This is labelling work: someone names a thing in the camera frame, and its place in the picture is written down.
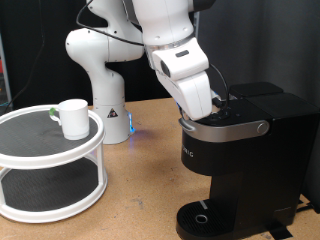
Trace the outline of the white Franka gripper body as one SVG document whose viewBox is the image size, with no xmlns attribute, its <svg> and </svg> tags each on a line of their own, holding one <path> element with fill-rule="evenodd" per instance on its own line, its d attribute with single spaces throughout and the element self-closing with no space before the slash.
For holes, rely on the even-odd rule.
<svg viewBox="0 0 320 240">
<path fill-rule="evenodd" d="M 211 88 L 205 72 L 177 81 L 159 72 L 156 75 L 159 82 L 192 120 L 199 120 L 211 113 Z"/>
</svg>

